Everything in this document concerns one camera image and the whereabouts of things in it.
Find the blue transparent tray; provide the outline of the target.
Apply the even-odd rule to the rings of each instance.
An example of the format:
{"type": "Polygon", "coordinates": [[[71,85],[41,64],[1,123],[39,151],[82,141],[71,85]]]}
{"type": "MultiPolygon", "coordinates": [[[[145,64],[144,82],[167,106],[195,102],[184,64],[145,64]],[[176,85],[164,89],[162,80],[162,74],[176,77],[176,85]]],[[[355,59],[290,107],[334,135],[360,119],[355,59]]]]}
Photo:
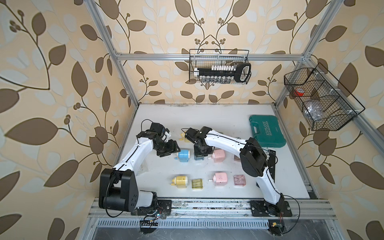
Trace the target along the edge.
{"type": "Polygon", "coordinates": [[[194,154],[195,161],[203,161],[204,158],[205,158],[205,156],[203,156],[203,155],[196,155],[196,154],[194,154]]]}

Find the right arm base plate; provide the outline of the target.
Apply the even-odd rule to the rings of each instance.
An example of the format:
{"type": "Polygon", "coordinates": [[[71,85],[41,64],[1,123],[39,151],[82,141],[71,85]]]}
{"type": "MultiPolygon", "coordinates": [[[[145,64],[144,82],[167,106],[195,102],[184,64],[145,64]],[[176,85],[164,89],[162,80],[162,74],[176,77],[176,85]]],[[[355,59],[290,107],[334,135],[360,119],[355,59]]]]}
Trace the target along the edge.
{"type": "Polygon", "coordinates": [[[250,201],[253,217],[292,217],[290,205],[287,201],[279,200],[276,205],[266,201],[250,201]]]}

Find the blue pencil sharpener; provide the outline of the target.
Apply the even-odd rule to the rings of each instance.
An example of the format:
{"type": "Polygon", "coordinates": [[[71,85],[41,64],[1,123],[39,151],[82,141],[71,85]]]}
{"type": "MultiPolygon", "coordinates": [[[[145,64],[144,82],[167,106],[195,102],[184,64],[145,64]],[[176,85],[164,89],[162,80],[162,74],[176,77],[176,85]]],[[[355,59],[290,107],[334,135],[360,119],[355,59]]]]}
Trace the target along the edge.
{"type": "Polygon", "coordinates": [[[180,152],[176,154],[175,159],[179,160],[181,163],[187,163],[191,158],[191,151],[188,149],[181,149],[180,152]]]}

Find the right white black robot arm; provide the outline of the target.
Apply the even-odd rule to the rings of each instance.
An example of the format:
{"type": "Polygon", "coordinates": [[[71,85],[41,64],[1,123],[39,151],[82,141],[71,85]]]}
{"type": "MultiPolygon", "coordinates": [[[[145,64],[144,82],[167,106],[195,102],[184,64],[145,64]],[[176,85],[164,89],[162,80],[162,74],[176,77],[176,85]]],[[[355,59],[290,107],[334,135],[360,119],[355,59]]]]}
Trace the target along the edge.
{"type": "Polygon", "coordinates": [[[270,173],[269,162],[276,162],[276,153],[267,153],[254,138],[248,140],[236,139],[223,135],[211,128],[202,127],[200,130],[189,128],[185,138],[194,144],[197,156],[207,157],[214,148],[219,148],[240,158],[243,171],[256,178],[264,197],[266,212],[278,215],[283,211],[285,197],[280,193],[270,173]]]}

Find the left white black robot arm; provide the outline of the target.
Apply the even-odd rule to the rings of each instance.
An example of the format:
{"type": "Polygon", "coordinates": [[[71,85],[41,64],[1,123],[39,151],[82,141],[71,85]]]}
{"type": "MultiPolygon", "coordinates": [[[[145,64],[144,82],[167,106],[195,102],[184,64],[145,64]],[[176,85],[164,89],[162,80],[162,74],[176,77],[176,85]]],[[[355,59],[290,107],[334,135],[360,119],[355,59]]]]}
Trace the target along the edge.
{"type": "Polygon", "coordinates": [[[160,158],[179,153],[169,129],[160,123],[151,123],[148,130],[136,136],[132,149],[111,169],[104,169],[100,176],[99,207],[101,209],[130,212],[144,209],[146,214],[158,210],[157,194],[140,191],[136,173],[152,151],[160,158]]]}

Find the yellow sharpener top row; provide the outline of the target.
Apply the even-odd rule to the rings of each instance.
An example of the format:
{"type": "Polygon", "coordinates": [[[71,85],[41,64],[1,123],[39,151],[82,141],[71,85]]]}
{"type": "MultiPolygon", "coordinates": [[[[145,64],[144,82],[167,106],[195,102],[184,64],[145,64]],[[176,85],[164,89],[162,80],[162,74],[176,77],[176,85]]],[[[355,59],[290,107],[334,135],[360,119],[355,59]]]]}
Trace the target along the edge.
{"type": "Polygon", "coordinates": [[[180,138],[179,138],[179,140],[180,141],[182,141],[182,142],[185,142],[185,143],[189,143],[190,141],[186,138],[186,134],[184,133],[184,132],[182,132],[181,134],[180,134],[180,138]]]}

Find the yellow tray bottom row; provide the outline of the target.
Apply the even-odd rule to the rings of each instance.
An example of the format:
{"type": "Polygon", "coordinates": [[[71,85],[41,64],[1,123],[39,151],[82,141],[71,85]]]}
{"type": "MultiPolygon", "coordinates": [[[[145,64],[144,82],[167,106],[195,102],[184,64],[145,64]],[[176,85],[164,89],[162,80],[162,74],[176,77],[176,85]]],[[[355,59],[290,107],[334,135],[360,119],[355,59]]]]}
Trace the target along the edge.
{"type": "Polygon", "coordinates": [[[203,189],[203,180],[202,179],[193,179],[191,182],[193,190],[202,190],[203,189]]]}

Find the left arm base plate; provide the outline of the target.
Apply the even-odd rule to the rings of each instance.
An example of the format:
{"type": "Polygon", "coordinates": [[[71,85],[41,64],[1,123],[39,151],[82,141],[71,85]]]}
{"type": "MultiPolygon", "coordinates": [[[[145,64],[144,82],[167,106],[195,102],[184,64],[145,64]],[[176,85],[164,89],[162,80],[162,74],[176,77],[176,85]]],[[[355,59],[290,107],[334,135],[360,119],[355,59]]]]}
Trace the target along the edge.
{"type": "Polygon", "coordinates": [[[172,211],[172,201],[171,200],[155,200],[152,205],[149,207],[140,207],[136,208],[131,212],[132,216],[157,216],[165,219],[171,214],[172,211]]]}

